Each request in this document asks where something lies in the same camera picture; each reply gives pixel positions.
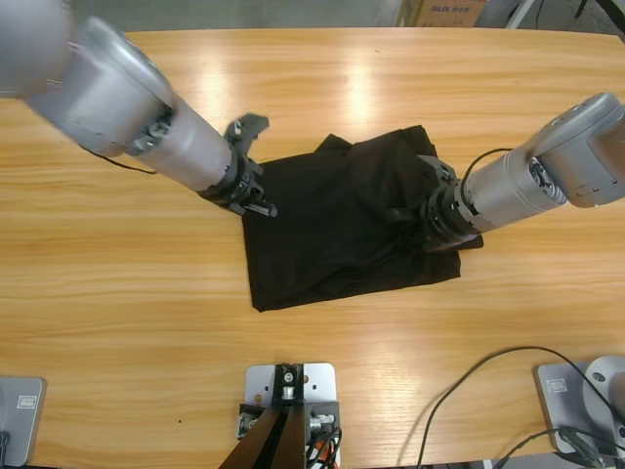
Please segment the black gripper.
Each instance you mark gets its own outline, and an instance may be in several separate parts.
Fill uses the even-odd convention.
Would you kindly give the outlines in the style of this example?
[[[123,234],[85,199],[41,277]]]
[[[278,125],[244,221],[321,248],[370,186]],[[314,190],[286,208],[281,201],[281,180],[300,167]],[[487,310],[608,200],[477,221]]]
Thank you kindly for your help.
[[[263,168],[255,161],[234,150],[224,178],[217,185],[197,194],[237,215],[251,211],[274,218],[277,208],[266,201],[265,191],[256,180],[263,172]]]
[[[455,190],[459,181],[441,184],[421,208],[393,208],[396,224],[421,224],[421,247],[426,252],[481,248],[480,233],[462,217]]]

